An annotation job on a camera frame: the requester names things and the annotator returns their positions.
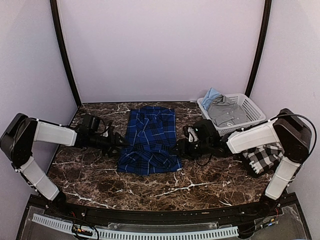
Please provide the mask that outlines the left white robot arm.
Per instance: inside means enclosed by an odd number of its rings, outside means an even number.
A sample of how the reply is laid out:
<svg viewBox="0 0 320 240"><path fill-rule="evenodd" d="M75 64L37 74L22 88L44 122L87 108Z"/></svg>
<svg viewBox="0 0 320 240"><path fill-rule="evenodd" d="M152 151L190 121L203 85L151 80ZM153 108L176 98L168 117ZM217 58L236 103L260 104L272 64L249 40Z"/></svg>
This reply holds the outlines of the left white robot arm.
<svg viewBox="0 0 320 240"><path fill-rule="evenodd" d="M51 202L51 210L60 218L71 213L66 195L35 160L35 145L46 143L78 149L94 148L113 157L129 142L114 131L111 122L86 114L76 127L57 124L18 113L0 138L0 149L13 169L42 197Z"/></svg>

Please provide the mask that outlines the blue plaid long sleeve shirt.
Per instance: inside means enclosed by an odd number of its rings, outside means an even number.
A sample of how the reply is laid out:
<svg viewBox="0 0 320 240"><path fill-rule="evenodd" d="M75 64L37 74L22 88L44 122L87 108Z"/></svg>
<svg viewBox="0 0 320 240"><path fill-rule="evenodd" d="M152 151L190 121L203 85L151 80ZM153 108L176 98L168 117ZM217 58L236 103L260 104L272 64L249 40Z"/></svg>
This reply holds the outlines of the blue plaid long sleeve shirt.
<svg viewBox="0 0 320 240"><path fill-rule="evenodd" d="M139 176L176 172L181 159L171 152L176 145L176 112L173 108L144 106L129 113L125 139L117 171Z"/></svg>

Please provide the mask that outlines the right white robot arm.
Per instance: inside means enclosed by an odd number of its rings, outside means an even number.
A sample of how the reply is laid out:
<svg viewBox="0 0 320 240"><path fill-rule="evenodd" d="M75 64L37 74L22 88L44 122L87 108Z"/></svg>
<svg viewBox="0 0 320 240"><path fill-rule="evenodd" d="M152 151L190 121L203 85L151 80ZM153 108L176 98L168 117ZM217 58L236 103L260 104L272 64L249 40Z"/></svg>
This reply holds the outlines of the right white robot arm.
<svg viewBox="0 0 320 240"><path fill-rule="evenodd" d="M274 168L262 201L255 205L255 213L266 217L275 208L274 201L313 152L317 130L311 120L282 109L278 115L256 125L238 128L221 136L209 119L183 127L185 137L176 142L170 152L188 160L203 155L229 157L242 154L255 175Z"/></svg>

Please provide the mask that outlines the black white checkered shirt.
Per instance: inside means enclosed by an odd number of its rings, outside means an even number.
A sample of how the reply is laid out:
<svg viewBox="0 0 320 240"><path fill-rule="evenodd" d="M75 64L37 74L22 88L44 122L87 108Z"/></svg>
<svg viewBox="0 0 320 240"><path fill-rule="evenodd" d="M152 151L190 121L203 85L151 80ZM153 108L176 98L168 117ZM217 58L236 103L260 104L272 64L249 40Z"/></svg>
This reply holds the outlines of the black white checkered shirt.
<svg viewBox="0 0 320 240"><path fill-rule="evenodd" d="M253 178L259 178L270 171L275 171L284 154L281 144L275 142L250 148L239 156L248 174Z"/></svg>

